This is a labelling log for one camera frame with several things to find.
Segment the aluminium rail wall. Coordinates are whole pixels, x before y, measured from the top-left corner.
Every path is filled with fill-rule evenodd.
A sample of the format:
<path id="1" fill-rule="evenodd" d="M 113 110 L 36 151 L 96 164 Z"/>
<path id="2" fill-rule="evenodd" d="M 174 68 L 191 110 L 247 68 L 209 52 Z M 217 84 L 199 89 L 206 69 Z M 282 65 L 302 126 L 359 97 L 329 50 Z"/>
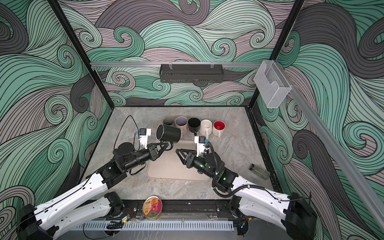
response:
<path id="1" fill-rule="evenodd" d="M 92 68 L 160 68 L 161 65 L 222 65 L 223 68 L 242 68 L 242 69 L 253 69 L 258 68 L 262 62 L 139 62 L 139 61 L 97 61 L 90 62 Z"/>
<path id="2" fill-rule="evenodd" d="M 300 85 L 293 81 L 284 67 L 276 62 L 277 70 L 283 76 L 283 81 L 287 82 L 292 88 L 290 93 L 301 108 L 302 113 L 306 115 L 309 123 L 314 127 L 319 139 L 323 142 L 331 157 L 336 161 L 342 172 L 349 180 L 352 187 L 357 192 L 362 202 L 367 207 L 371 216 L 374 218 L 381 230 L 384 229 L 384 203 L 375 192 L 372 186 L 367 182 L 367 179 L 355 166 L 348 153 L 340 145 L 338 140 L 333 136 L 324 121 L 318 115 L 319 108 L 314 108 L 316 98 L 313 97 L 311 102 L 308 102 L 305 94 L 301 92 Z"/>

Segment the small clear bottle black cap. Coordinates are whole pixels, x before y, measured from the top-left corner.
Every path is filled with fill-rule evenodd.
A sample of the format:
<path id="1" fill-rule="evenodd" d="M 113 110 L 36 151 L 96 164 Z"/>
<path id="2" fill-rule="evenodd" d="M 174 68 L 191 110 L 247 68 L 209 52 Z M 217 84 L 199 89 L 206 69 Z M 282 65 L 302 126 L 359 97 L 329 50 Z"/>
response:
<path id="1" fill-rule="evenodd" d="M 249 170 L 263 180 L 268 180 L 270 178 L 270 172 L 261 165 L 251 164 Z"/>

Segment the grey upside-down mug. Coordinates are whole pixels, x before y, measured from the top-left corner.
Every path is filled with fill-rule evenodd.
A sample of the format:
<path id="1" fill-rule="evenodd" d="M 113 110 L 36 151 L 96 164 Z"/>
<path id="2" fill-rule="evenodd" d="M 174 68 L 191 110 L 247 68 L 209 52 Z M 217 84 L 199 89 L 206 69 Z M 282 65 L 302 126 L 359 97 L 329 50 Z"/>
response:
<path id="1" fill-rule="evenodd" d="M 163 124 L 167 125 L 167 126 L 174 126 L 175 120 L 172 117 L 167 117 L 167 118 L 163 119 Z"/>

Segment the clear acrylic wall holder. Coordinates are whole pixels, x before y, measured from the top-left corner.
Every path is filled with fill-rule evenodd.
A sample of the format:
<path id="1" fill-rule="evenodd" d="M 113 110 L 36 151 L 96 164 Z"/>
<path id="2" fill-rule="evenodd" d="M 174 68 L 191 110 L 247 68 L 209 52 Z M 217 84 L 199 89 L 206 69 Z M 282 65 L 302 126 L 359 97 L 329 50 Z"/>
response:
<path id="1" fill-rule="evenodd" d="M 283 66 L 275 61 L 263 61 L 254 82 L 267 108 L 279 108 L 292 87 Z"/>

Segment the cream mug red inside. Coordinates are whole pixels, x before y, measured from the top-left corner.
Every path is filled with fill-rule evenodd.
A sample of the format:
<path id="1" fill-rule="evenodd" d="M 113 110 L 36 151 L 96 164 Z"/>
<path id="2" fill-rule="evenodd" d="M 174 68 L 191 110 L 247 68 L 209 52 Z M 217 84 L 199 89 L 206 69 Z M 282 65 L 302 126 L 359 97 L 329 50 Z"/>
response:
<path id="1" fill-rule="evenodd" d="M 222 135 L 223 135 L 223 132 L 226 128 L 226 124 L 222 121 L 215 121 L 213 123 L 213 130 L 212 130 L 212 133 L 218 137 L 218 138 L 221 138 Z"/>

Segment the black wall shelf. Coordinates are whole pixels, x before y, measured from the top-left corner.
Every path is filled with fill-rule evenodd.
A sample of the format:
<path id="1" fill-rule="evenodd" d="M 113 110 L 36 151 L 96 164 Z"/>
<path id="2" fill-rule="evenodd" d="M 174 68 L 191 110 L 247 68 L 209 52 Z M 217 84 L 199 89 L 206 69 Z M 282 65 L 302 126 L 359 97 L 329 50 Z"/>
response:
<path id="1" fill-rule="evenodd" d="M 224 79 L 222 65 L 161 65 L 163 83 L 216 83 Z"/>

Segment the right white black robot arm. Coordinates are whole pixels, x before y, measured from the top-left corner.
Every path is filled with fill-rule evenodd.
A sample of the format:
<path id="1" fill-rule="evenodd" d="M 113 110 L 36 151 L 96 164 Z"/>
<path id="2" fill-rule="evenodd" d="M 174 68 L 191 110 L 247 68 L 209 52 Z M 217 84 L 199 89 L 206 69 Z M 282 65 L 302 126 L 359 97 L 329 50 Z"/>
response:
<path id="1" fill-rule="evenodd" d="M 177 149 L 176 154 L 188 169 L 211 178 L 213 191 L 221 198 L 231 198 L 233 214 L 254 217 L 272 223 L 287 232 L 293 240 L 315 238 L 318 215 L 310 197 L 290 195 L 258 186 L 229 170 L 217 153 L 204 157 L 196 151 Z"/>

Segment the aluminium rail right wall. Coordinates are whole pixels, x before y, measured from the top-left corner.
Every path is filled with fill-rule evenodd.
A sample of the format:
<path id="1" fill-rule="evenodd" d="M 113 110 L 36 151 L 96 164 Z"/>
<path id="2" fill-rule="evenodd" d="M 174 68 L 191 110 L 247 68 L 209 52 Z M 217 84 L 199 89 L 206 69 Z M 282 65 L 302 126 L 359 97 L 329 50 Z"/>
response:
<path id="1" fill-rule="evenodd" d="M 352 187 L 357 192 L 362 202 L 367 207 L 371 216 L 374 218 L 381 230 L 384 229 L 384 203 L 375 192 L 372 186 L 367 182 L 367 179 L 355 166 L 348 153 L 340 145 L 338 140 L 333 136 L 324 121 L 318 115 L 319 108 L 314 108 L 316 98 L 313 97 L 311 102 L 308 102 L 305 94 L 301 92 L 300 85 L 293 81 L 284 67 L 276 62 L 277 70 L 283 76 L 283 81 L 287 82 L 292 88 L 290 93 L 301 108 L 302 113 L 306 115 L 309 123 L 314 127 L 319 139 L 323 142 L 331 157 L 336 161 L 342 172 L 349 180 Z"/>

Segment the black speckled upside-down mug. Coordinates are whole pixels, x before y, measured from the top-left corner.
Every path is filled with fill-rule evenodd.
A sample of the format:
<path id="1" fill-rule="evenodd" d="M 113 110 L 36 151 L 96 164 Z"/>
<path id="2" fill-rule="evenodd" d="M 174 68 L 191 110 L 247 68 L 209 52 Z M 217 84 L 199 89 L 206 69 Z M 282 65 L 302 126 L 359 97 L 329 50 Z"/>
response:
<path id="1" fill-rule="evenodd" d="M 156 139 L 160 142 L 170 143 L 170 147 L 166 151 L 170 151 L 175 143 L 181 139 L 181 130 L 176 127 L 160 124 L 156 130 Z"/>

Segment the round colourful tin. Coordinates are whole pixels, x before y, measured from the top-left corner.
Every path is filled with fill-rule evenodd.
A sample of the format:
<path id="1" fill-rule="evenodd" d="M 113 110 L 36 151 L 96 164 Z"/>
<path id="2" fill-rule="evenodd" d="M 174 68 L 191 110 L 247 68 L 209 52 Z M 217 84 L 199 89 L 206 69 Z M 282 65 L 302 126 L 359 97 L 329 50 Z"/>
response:
<path id="1" fill-rule="evenodd" d="M 163 202 L 157 196 L 151 196 L 143 203 L 143 214 L 147 219 L 157 219 L 163 211 Z"/>

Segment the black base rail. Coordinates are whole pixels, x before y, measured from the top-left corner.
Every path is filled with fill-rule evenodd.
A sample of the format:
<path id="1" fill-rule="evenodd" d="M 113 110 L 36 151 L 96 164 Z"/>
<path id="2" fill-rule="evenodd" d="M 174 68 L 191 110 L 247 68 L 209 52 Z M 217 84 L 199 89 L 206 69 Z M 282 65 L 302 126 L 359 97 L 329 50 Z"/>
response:
<path id="1" fill-rule="evenodd" d="M 240 201 L 232 199 L 213 200 L 162 200 L 162 214 L 204 214 L 218 218 L 244 219 Z"/>

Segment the pink upside-down mug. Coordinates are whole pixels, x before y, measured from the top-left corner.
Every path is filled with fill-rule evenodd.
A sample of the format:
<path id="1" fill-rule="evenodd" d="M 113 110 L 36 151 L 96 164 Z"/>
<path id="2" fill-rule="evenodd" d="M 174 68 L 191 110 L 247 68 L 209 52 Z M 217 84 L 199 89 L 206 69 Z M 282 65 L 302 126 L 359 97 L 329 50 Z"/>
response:
<path id="1" fill-rule="evenodd" d="M 175 125 L 181 130 L 181 137 L 184 137 L 188 131 L 188 119 L 184 116 L 179 116 L 175 119 Z"/>

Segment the aluminium rail back wall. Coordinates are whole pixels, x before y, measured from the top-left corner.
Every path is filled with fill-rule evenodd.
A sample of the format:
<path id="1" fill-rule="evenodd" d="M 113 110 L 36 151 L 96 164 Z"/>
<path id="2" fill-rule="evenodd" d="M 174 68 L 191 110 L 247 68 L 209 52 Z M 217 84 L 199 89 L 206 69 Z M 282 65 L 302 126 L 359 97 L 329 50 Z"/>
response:
<path id="1" fill-rule="evenodd" d="M 242 68 L 242 69 L 253 69 L 258 68 L 262 62 L 139 62 L 139 61 L 97 61 L 90 62 L 92 68 L 160 68 L 161 65 L 222 65 L 223 68 Z"/>

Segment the black mug white base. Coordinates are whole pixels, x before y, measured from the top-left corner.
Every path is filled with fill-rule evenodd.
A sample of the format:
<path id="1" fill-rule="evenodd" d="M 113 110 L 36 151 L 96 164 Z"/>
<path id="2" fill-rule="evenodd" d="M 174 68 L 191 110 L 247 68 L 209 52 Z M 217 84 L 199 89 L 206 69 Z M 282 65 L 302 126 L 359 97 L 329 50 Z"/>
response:
<path id="1" fill-rule="evenodd" d="M 198 135 L 198 132 L 200 130 L 201 121 L 198 118 L 190 118 L 188 120 L 188 128 L 191 133 L 194 134 L 194 136 Z"/>

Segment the beige rectangular tray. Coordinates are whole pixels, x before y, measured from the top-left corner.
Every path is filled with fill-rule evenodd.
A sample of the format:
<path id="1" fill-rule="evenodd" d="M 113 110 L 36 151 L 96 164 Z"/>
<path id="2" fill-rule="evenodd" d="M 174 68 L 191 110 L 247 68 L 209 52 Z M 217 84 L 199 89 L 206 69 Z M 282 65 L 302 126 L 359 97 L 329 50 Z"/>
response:
<path id="1" fill-rule="evenodd" d="M 180 140 L 174 144 L 170 151 L 165 151 L 160 158 L 149 162 L 147 177 L 150 179 L 207 182 L 208 176 L 199 174 L 196 169 L 188 169 L 183 165 L 176 154 L 176 149 L 196 150 L 197 145 L 194 141 Z"/>

